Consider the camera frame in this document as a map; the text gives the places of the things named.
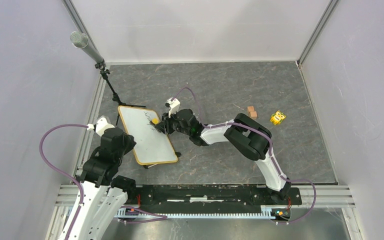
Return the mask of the yellow framed whiteboard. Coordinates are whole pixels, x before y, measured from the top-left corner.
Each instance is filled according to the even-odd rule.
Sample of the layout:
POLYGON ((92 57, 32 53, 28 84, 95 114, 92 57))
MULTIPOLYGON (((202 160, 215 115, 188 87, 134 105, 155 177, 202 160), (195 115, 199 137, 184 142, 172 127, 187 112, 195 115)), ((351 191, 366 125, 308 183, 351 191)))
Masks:
POLYGON ((171 164, 179 160, 169 137, 152 125, 152 120, 160 119, 154 110, 119 106, 118 112, 125 131, 136 142, 133 153, 139 165, 171 164))

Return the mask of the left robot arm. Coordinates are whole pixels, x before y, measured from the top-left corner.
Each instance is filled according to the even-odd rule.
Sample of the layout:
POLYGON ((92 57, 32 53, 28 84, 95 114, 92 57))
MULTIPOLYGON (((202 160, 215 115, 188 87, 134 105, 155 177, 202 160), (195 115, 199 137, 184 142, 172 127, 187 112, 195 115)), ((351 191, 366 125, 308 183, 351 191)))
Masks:
POLYGON ((100 240, 121 206, 137 198, 135 180, 118 174, 123 156, 136 145, 134 137, 118 127, 99 133, 100 146, 78 178, 83 190, 75 206, 80 209, 69 216, 60 240, 100 240))

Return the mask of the yellow bone shaped eraser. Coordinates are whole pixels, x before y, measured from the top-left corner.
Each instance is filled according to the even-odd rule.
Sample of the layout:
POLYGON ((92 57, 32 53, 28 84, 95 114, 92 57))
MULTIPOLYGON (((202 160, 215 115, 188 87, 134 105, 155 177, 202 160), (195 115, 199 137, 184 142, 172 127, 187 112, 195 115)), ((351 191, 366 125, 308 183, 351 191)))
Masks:
POLYGON ((151 123, 152 123, 153 125, 157 125, 159 122, 160 122, 160 120, 159 120, 158 118, 153 118, 153 119, 151 120, 151 123))

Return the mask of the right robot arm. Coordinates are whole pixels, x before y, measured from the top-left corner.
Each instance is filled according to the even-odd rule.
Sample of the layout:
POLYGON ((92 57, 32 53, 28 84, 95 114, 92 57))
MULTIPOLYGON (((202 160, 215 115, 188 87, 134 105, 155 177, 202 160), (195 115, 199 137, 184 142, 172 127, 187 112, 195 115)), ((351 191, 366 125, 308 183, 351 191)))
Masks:
POLYGON ((273 203, 282 204, 289 198, 291 183, 275 159, 271 132, 247 115, 239 113, 225 123, 203 124, 191 109, 182 109, 172 115, 166 112, 160 121, 153 119, 149 123, 159 133, 187 135, 199 147, 229 142, 247 159, 256 162, 273 203))

